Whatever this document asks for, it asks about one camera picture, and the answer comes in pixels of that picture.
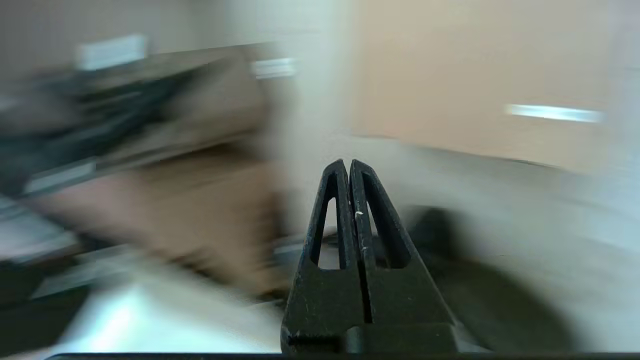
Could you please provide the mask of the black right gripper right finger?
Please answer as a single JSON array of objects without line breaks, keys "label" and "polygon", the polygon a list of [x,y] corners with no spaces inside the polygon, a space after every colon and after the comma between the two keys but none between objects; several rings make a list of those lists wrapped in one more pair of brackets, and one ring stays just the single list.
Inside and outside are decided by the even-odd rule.
[{"label": "black right gripper right finger", "polygon": [[371,166],[350,165],[365,322],[352,354],[458,354],[455,321]]}]

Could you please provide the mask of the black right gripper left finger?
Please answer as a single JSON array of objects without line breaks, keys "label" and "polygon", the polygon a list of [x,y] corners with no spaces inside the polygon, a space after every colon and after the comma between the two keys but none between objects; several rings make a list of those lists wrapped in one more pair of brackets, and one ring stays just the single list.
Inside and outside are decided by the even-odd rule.
[{"label": "black right gripper left finger", "polygon": [[[368,269],[372,251],[362,225],[352,174],[357,162],[327,165],[320,177],[292,287],[281,323],[281,349],[288,354],[370,354],[372,324]],[[320,266],[329,203],[337,220],[338,268]]]}]

